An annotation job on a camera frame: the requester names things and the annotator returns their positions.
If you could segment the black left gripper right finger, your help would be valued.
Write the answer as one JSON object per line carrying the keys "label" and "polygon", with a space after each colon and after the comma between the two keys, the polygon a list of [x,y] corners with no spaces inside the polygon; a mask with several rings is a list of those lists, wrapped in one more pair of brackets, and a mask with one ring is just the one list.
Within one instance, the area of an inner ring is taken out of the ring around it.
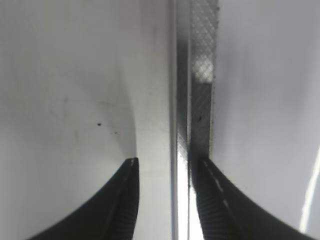
{"label": "black left gripper right finger", "polygon": [[308,240],[242,193],[208,158],[193,165],[196,207],[206,240]]}

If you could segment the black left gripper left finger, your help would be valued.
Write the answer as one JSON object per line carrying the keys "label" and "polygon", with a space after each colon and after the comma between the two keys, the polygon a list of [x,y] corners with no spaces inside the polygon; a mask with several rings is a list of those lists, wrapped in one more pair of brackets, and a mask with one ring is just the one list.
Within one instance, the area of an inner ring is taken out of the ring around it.
{"label": "black left gripper left finger", "polygon": [[128,158],[93,197],[33,239],[131,240],[139,201],[139,160]]}

